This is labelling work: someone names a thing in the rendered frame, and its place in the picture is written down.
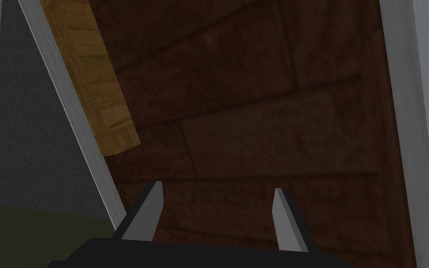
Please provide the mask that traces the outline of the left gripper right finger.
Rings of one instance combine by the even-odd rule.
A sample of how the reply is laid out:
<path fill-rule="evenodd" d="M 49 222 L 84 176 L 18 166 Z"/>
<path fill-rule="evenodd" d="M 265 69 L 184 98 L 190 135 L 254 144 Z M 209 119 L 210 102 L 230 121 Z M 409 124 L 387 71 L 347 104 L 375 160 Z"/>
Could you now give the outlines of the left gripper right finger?
<path fill-rule="evenodd" d="M 280 250 L 319 252 L 293 195 L 286 188 L 275 189 L 272 217 Z"/>

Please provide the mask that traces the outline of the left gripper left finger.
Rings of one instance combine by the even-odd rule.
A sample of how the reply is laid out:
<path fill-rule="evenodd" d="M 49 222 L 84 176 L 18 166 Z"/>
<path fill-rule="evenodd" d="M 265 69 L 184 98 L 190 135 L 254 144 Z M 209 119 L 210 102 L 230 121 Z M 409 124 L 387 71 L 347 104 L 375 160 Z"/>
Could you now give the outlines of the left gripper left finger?
<path fill-rule="evenodd" d="M 151 181 L 112 235 L 116 240 L 152 241 L 164 206 L 161 181 Z"/>

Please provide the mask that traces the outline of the light brown wooden door leaf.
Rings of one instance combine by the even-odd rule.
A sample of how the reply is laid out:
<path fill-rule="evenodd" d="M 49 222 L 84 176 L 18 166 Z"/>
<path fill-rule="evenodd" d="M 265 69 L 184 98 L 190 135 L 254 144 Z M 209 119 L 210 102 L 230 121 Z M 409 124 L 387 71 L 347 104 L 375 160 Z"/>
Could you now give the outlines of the light brown wooden door leaf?
<path fill-rule="evenodd" d="M 89 0 L 40 0 L 103 156 L 140 143 Z"/>

